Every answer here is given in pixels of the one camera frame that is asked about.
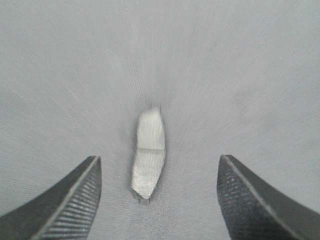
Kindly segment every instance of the white plastic piece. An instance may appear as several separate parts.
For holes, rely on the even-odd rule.
[[[137,149],[131,187],[149,199],[158,183],[165,161],[165,131],[159,108],[144,112],[137,128]]]

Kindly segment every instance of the textured gray background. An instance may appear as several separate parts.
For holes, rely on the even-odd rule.
[[[90,155],[89,240],[225,240],[218,160],[233,154],[320,212],[319,1],[1,1],[0,214]],[[129,190],[139,114],[167,158],[149,206]]]

